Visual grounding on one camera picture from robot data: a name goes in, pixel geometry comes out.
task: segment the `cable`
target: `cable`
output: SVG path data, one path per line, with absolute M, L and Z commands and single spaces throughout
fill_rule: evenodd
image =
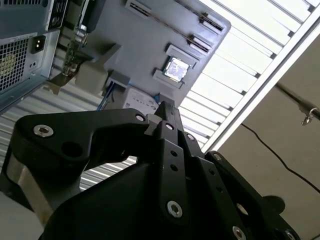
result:
M 306 178 L 304 178 L 303 176 L 301 176 L 299 173 L 293 171 L 292 169 L 290 169 L 287 164 L 282 160 L 282 158 L 274 151 L 272 150 L 271 147 L 269 147 L 260 137 L 259 135 L 254 131 L 252 130 L 250 127 L 244 125 L 243 123 L 241 123 L 241 125 L 243 127 L 245 127 L 246 129 L 248 129 L 250 132 L 252 132 L 256 138 L 260 141 L 260 143 L 262 143 L 270 152 L 272 152 L 279 160 L 280 162 L 282 163 L 282 165 L 285 167 L 285 169 L 287 169 L 290 173 L 296 175 L 298 178 L 300 178 L 301 180 L 305 181 L 310 187 L 312 187 L 314 190 L 316 190 L 318 192 L 318 194 L 320 194 L 320 189 L 317 188 L 315 185 L 313 185 L 310 181 L 308 181 Z
M 105 95 L 103 96 L 102 101 L 100 102 L 99 106 L 96 108 L 97 111 L 101 111 L 107 105 L 107 100 L 108 100 L 110 94 L 114 91 L 115 86 L 116 86 L 116 84 L 114 82 L 110 83 Z
M 115 93 L 115 91 L 112 91 L 112 94 L 111 94 L 111 100 L 112 100 L 112 102 L 113 102 L 113 103 L 115 102 L 115 96 L 114 96 L 114 93 Z
M 311 240 L 317 240 L 317 239 L 319 239 L 319 238 L 320 238 L 320 234 L 317 235 L 317 236 L 315 236 L 315 237 L 313 237 Z

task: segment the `screw hole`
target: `screw hole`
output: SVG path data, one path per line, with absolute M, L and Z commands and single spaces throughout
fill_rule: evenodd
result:
M 217 189 L 220 193 L 223 193 L 223 192 L 224 192 L 224 191 L 222 190 L 222 188 L 219 187 L 219 186 L 218 186 L 216 189 Z
M 242 233 L 239 230 L 236 231 L 236 234 L 238 235 L 239 238 L 242 239 Z
M 176 214 L 179 212 L 179 209 L 178 209 L 178 207 L 176 205 L 172 205 L 171 206 L 171 210 Z
M 178 154 L 175 151 L 171 151 L 171 155 L 174 156 L 174 157 L 178 156 Z
M 46 127 L 40 127 L 40 128 L 39 128 L 39 132 L 40 132 L 40 133 L 43 133 L 43 134 L 47 134 L 47 133 L 49 132 L 49 129 L 46 128 Z
M 209 173 L 211 173 L 213 176 L 215 175 L 215 172 L 212 169 L 209 169 Z
M 61 146 L 61 151 L 64 155 L 70 158 L 80 157 L 83 153 L 82 147 L 79 144 L 72 141 L 64 142 Z
M 170 165 L 170 168 L 171 168 L 172 171 L 174 171 L 174 172 L 177 172 L 177 171 L 178 171 L 178 168 L 177 168 L 176 165 L 171 164 L 171 165 Z

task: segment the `sticker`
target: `sticker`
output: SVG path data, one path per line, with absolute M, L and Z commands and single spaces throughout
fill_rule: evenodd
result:
M 142 114 L 147 115 L 154 114 L 158 106 L 159 105 L 156 103 L 153 97 L 133 87 L 130 87 L 127 90 L 126 99 L 122 108 L 137 109 Z
M 33 33 L 24 34 L 24 35 L 20 35 L 20 36 L 14 36 L 14 37 L 1 39 L 0 40 L 0 45 L 14 43 L 14 42 L 21 41 L 21 40 L 24 40 L 24 39 L 33 38 L 33 37 L 35 37 L 37 35 L 38 35 L 37 32 L 33 32 Z

